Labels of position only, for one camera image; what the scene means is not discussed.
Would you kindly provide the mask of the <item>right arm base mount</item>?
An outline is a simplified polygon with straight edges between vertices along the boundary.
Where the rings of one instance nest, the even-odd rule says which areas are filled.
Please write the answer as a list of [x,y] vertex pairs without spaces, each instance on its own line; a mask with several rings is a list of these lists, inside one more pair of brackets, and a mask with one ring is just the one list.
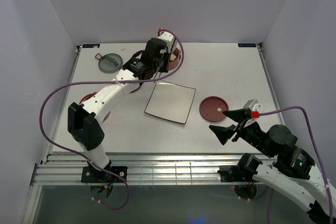
[[254,175],[257,175],[256,170],[249,170],[238,165],[227,166],[222,165],[217,170],[221,182],[251,182]]

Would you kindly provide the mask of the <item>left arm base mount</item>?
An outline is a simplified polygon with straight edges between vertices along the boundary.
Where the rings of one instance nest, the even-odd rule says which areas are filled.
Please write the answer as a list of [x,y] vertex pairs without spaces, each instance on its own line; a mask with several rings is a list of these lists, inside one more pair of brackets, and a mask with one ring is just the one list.
[[[107,170],[117,174],[124,180],[127,180],[128,167],[127,166],[107,166]],[[122,180],[112,176],[109,173],[97,170],[94,167],[88,165],[82,170],[81,180],[82,183],[121,183]]]

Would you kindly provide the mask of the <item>white square plate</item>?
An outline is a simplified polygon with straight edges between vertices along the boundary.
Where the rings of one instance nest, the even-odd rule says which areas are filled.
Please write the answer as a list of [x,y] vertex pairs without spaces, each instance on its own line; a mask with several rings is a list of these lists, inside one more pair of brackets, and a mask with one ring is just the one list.
[[157,82],[144,112],[159,119],[186,124],[195,93],[195,88]]

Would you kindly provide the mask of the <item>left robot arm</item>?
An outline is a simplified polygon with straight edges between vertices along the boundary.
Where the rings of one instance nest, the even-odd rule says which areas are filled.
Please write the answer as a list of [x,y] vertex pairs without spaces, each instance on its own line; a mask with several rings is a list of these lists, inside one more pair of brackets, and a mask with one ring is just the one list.
[[83,103],[69,106],[68,132],[82,147],[98,181],[105,182],[111,177],[111,162],[102,145],[102,122],[123,97],[140,86],[140,80],[150,80],[157,71],[168,71],[175,47],[176,39],[168,33],[151,38],[144,50],[136,52],[122,66],[113,84]]

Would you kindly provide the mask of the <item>sushi roll yellow top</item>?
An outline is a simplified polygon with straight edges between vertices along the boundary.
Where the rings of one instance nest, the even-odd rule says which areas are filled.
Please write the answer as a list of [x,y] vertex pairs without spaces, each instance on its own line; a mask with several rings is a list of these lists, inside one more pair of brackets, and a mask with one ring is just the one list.
[[176,58],[177,58],[177,56],[175,54],[171,54],[170,61],[174,61]]

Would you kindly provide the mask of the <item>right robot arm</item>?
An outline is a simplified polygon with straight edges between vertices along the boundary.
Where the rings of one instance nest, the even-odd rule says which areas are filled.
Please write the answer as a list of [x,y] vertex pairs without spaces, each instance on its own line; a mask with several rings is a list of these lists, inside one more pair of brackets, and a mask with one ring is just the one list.
[[260,182],[286,196],[304,210],[314,223],[335,223],[335,188],[329,182],[321,157],[315,161],[296,145],[297,137],[283,124],[264,132],[256,122],[269,112],[240,109],[224,114],[236,122],[229,127],[210,125],[222,145],[244,140],[275,162],[268,166],[253,154],[245,153],[238,163],[218,173],[223,182]]

